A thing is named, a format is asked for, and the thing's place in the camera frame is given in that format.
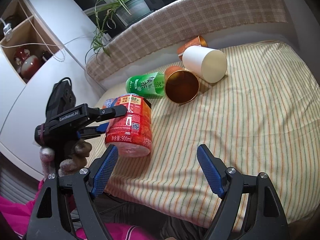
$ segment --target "metal screw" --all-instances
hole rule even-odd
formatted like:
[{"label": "metal screw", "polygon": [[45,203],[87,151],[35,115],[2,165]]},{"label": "metal screw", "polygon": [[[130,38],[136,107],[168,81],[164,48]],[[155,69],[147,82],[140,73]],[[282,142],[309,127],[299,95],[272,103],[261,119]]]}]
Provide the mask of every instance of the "metal screw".
[{"label": "metal screw", "polygon": [[55,173],[50,173],[48,175],[48,179],[54,179],[56,177],[56,174]]},{"label": "metal screw", "polygon": [[262,173],[260,173],[260,177],[263,179],[266,179],[268,177],[268,174],[262,172]]},{"label": "metal screw", "polygon": [[83,168],[79,171],[80,174],[87,174],[88,173],[88,169],[87,168]]},{"label": "metal screw", "polygon": [[227,171],[228,171],[228,173],[230,173],[230,174],[236,173],[236,169],[235,169],[235,168],[232,168],[232,167],[229,167],[229,168],[227,169]]}]

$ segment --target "white paper cup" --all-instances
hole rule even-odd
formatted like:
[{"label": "white paper cup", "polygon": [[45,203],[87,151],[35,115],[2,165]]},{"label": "white paper cup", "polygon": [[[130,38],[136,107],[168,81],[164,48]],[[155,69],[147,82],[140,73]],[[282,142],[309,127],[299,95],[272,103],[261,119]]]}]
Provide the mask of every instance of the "white paper cup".
[{"label": "white paper cup", "polygon": [[200,46],[187,48],[182,56],[186,69],[195,73],[209,83],[216,83],[224,77],[227,71],[227,57],[217,49]]}]

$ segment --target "qr code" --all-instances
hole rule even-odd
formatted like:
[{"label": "qr code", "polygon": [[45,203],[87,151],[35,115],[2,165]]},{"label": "qr code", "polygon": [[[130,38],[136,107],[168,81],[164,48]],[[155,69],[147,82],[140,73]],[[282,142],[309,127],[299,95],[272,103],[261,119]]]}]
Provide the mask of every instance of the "qr code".
[{"label": "qr code", "polygon": [[132,123],[132,129],[139,130],[140,125],[138,123],[133,122]]}]

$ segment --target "white cabinet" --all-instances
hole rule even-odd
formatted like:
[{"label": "white cabinet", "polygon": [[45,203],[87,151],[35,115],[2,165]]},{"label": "white cabinet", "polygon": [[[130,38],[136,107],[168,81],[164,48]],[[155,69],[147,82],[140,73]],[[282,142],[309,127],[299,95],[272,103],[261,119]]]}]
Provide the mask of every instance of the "white cabinet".
[{"label": "white cabinet", "polygon": [[3,154],[12,154],[13,158],[9,159],[16,158],[24,163],[20,168],[36,179],[41,179],[39,174],[42,173],[42,168],[39,146],[34,142],[34,131],[37,125],[45,122],[45,108],[53,85],[64,77],[70,77],[77,105],[87,103],[93,107],[99,100],[99,95],[86,80],[83,68],[66,51],[64,54],[64,62],[58,62],[51,57],[28,82],[14,103],[0,133],[0,143],[7,149]]},{"label": "white cabinet", "polygon": [[24,87],[25,83],[0,49],[0,132],[11,107]]},{"label": "white cabinet", "polygon": [[[74,0],[28,0],[52,33],[85,68],[96,26]],[[87,60],[94,55],[91,50]]]}]

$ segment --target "white cable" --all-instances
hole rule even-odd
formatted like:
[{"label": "white cable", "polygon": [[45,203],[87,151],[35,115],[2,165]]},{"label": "white cable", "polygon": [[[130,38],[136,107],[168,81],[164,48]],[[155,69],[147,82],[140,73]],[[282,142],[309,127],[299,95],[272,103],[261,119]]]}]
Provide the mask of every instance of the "white cable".
[{"label": "white cable", "polygon": [[[22,8],[22,10],[23,10],[23,12],[24,12],[24,14],[26,15],[26,17],[29,18],[28,15],[27,15],[27,13],[26,13],[26,11],[24,10],[24,8],[23,8],[23,6],[21,5],[21,3],[20,3],[19,0],[18,0],[18,2],[19,2],[19,4],[20,4],[20,6],[21,6],[21,8]],[[59,62],[63,62],[63,61],[66,59],[66,56],[65,56],[65,54],[64,54],[63,51],[62,51],[63,49],[60,49],[61,53],[63,54],[63,59],[60,59],[60,58],[58,58],[57,56],[54,55],[54,53],[50,50],[50,48],[49,48],[48,46],[52,46],[52,47],[62,47],[62,46],[65,46],[65,45],[67,45],[68,43],[70,43],[70,42],[72,42],[72,41],[74,41],[74,40],[80,39],[80,38],[82,38],[82,37],[84,37],[84,36],[87,35],[87,34],[81,35],[81,36],[76,37],[76,38],[72,39],[71,41],[68,41],[68,42],[66,42],[66,43],[64,43],[64,44],[61,44],[61,45],[47,44],[47,43],[45,43],[44,39],[42,38],[42,36],[39,34],[39,32],[37,31],[37,29],[35,28],[35,26],[33,25],[32,21],[31,21],[30,19],[28,19],[28,20],[29,20],[29,22],[31,23],[32,27],[35,29],[36,33],[40,36],[40,38],[41,38],[41,40],[43,41],[43,43],[25,43],[25,44],[20,44],[20,45],[15,45],[15,46],[3,46],[2,44],[0,44],[0,46],[3,47],[3,48],[16,48],[16,47],[21,47],[21,46],[26,46],[26,45],[45,45],[45,46],[48,48],[48,50],[51,52],[51,54],[53,55],[53,58],[54,58],[55,60],[57,60],[57,61],[59,61]]]},{"label": "white cable", "polygon": [[61,45],[47,44],[47,43],[25,43],[25,44],[20,44],[20,45],[15,45],[15,46],[4,46],[4,45],[0,44],[0,46],[3,47],[3,48],[15,48],[15,47],[21,47],[21,46],[26,46],[26,45],[46,45],[46,46],[53,46],[53,47],[61,47],[61,46],[67,45],[68,43],[70,43],[70,42],[72,42],[72,41],[74,41],[76,39],[80,39],[83,36],[86,36],[86,34],[81,35],[79,37],[76,37],[76,38],[72,39],[71,41],[68,41],[68,42],[66,42],[64,44],[61,44]]},{"label": "white cable", "polygon": [[0,21],[2,21],[3,26],[5,26],[5,21],[0,17]]},{"label": "white cable", "polygon": [[54,58],[55,60],[59,61],[59,62],[65,61],[65,60],[66,60],[66,55],[63,53],[63,49],[60,49],[60,51],[61,51],[61,53],[62,53],[62,55],[63,55],[63,59],[60,59],[60,58],[58,58],[58,57],[51,51],[51,49],[49,48],[49,46],[45,43],[44,39],[42,38],[42,36],[40,35],[40,33],[38,32],[38,30],[36,29],[36,27],[33,25],[31,19],[28,17],[26,11],[24,10],[24,8],[23,8],[23,6],[22,6],[22,4],[20,3],[19,0],[18,0],[18,3],[19,3],[19,5],[20,5],[21,9],[23,10],[24,14],[25,14],[26,17],[28,18],[30,24],[31,24],[32,27],[34,28],[34,30],[36,31],[36,33],[39,35],[39,37],[41,38],[41,40],[42,40],[42,42],[44,43],[44,45],[48,48],[48,50],[49,50],[50,53],[52,54],[53,58]]}]

